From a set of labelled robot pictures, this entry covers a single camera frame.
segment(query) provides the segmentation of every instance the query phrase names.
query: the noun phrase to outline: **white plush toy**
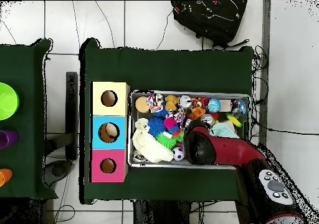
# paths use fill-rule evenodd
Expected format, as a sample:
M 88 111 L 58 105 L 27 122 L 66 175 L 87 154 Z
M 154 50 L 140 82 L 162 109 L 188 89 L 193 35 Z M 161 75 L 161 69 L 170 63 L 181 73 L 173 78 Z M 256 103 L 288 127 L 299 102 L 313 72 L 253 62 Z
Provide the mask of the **white plush toy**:
M 148 127 L 147 122 L 147 119 L 139 119 L 135 122 L 136 131 L 132 138 L 134 147 L 152 163 L 172 161 L 173 152 L 164 145 L 161 145 L 148 133 L 150 128 Z

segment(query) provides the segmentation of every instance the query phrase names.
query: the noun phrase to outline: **orange toy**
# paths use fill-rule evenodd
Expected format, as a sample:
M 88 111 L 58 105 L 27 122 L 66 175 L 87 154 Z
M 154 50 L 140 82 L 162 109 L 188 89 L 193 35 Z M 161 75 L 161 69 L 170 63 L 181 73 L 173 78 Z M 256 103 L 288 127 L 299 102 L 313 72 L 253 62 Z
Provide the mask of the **orange toy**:
M 12 177 L 10 169 L 0 169 L 0 187 L 7 183 Z
M 206 112 L 202 107 L 196 107 L 192 110 L 192 113 L 188 116 L 190 119 L 198 119 Z

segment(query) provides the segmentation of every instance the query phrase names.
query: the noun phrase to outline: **dark green cloth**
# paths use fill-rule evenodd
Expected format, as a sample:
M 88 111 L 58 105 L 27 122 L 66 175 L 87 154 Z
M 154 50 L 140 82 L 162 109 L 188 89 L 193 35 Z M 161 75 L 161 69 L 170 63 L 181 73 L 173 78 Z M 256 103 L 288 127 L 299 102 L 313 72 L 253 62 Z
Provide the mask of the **dark green cloth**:
M 55 193 L 42 182 L 44 156 L 43 63 L 51 41 L 38 40 L 31 46 L 0 46 L 0 82 L 19 96 L 19 108 L 0 121 L 0 130 L 15 130 L 18 141 L 0 149 L 0 168 L 13 176 L 0 187 L 0 197 L 52 198 Z
M 95 39 L 88 39 L 82 50 L 85 50 L 85 63 L 81 63 L 81 81 L 85 79 L 85 158 L 81 169 L 84 169 L 85 199 L 238 198 L 235 170 L 130 167 L 124 183 L 89 183 L 90 82 L 126 82 L 131 90 L 251 95 L 254 53 L 251 47 L 227 52 L 100 49 Z

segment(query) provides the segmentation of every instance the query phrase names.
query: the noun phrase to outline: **soccer ball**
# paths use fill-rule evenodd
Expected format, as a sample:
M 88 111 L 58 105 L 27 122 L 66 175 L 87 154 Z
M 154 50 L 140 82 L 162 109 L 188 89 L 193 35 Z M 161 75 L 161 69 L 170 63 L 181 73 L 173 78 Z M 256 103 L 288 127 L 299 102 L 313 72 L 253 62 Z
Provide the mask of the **soccer ball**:
M 180 161 L 182 159 L 184 159 L 184 152 L 183 149 L 181 147 L 175 147 L 174 149 L 172 149 L 173 153 L 174 153 L 174 160 L 175 161 Z

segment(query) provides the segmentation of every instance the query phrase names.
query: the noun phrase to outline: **yellow box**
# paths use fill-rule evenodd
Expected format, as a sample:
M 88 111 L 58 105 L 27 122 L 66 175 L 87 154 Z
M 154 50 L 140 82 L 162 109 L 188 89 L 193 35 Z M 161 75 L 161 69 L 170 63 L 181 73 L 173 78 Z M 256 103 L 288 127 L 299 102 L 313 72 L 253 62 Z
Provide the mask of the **yellow box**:
M 126 116 L 130 86 L 124 82 L 92 82 L 93 115 Z

